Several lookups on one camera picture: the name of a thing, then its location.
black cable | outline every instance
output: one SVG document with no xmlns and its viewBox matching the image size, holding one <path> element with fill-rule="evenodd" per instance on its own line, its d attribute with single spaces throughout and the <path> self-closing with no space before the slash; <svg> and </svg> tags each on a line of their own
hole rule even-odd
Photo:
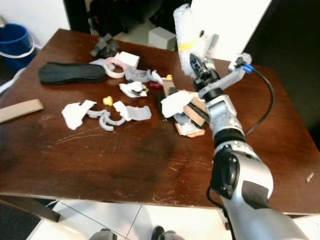
<svg viewBox="0 0 320 240">
<path fill-rule="evenodd" d="M 252 67 L 252 70 L 260 77 L 262 78 L 265 83 L 268 85 L 269 91 L 270 91 L 270 104 L 268 109 L 266 110 L 265 114 L 261 117 L 261 119 L 255 124 L 253 125 L 248 131 L 245 132 L 245 136 L 250 134 L 253 130 L 255 130 L 265 119 L 266 117 L 269 115 L 272 107 L 274 106 L 275 103 L 275 91 L 274 88 L 272 87 L 271 83 L 269 82 L 268 79 L 266 79 L 265 76 L 263 76 L 258 70 L 256 70 L 254 67 Z"/>
<path fill-rule="evenodd" d="M 220 208 L 223 211 L 223 215 L 226 217 L 226 219 L 228 220 L 229 223 L 229 227 L 230 227 L 230 232 L 231 232 L 231 236 L 232 236 L 232 240 L 236 240 L 236 236 L 234 233 L 234 229 L 232 228 L 232 224 L 229 218 L 229 215 L 227 213 L 227 210 L 224 206 L 222 206 L 220 203 L 214 201 L 211 196 L 210 196 L 210 190 L 211 190 L 211 186 L 208 187 L 208 189 L 206 190 L 206 198 L 209 200 L 210 203 L 212 203 L 213 205 L 215 205 L 216 207 Z"/>
</svg>

white box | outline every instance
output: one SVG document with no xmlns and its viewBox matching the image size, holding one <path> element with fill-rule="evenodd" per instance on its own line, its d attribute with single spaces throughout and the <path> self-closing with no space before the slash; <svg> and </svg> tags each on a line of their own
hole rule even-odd
<svg viewBox="0 0 320 240">
<path fill-rule="evenodd" d="M 149 31 L 148 43 L 159 49 L 173 49 L 176 45 L 176 35 L 172 32 L 157 27 Z"/>
</svg>

wooden table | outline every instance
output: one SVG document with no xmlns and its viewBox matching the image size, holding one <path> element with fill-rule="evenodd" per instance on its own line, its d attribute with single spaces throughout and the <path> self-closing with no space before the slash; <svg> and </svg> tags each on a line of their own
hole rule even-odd
<svg viewBox="0 0 320 240">
<path fill-rule="evenodd" d="M 18 196 L 211 207 L 206 189 L 212 171 L 212 133 L 206 125 L 204 136 L 179 136 L 174 122 L 164 121 L 159 113 L 161 89 L 150 88 L 147 97 L 129 98 L 118 86 L 124 78 L 106 77 L 94 84 L 40 84 L 41 66 L 91 62 L 90 51 L 96 42 L 95 36 L 58 30 L 1 98 L 2 108 L 37 98 L 44 106 L 43 111 L 1 125 L 2 201 L 12 203 L 17 199 L 13 196 Z M 161 76 L 172 74 L 177 88 L 193 91 L 177 52 L 121 41 L 119 45 L 122 51 L 140 56 L 139 69 L 156 69 Z M 226 75 L 228 62 L 215 63 L 220 75 Z M 269 117 L 247 141 L 272 172 L 270 205 L 285 213 L 319 213 L 320 154 L 275 72 L 257 69 L 273 84 L 276 100 Z M 244 130 L 263 115 L 270 101 L 267 86 L 254 73 L 226 93 Z M 61 114 L 67 104 L 88 99 L 97 102 L 94 110 L 101 110 L 107 96 L 127 106 L 149 106 L 152 118 L 125 122 L 114 132 L 102 130 L 97 119 L 88 117 L 75 131 L 67 128 Z M 112 119 L 120 119 L 112 107 L 106 108 Z M 314 177 L 307 183 L 310 172 Z"/>
</svg>

bucket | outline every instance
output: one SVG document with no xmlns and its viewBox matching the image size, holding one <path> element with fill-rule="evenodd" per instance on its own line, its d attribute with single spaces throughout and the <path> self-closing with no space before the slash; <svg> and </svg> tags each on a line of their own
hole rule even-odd
<svg viewBox="0 0 320 240">
<path fill-rule="evenodd" d="M 31 62 L 35 56 L 34 50 L 34 41 L 24 26 L 8 23 L 0 28 L 0 56 L 14 71 L 25 68 Z"/>
</svg>

